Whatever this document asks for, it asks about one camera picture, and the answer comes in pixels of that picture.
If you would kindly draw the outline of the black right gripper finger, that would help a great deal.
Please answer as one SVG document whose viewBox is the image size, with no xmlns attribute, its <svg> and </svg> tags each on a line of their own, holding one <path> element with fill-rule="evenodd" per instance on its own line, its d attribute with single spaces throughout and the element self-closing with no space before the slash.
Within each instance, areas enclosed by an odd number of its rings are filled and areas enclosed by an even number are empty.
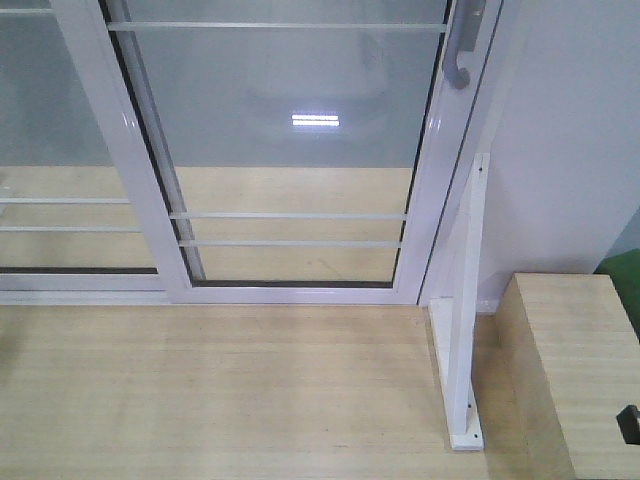
<svg viewBox="0 0 640 480">
<path fill-rule="evenodd" d="M 626 444 L 640 444 L 639 409 L 628 404 L 617 415 L 616 421 Z"/>
</svg>

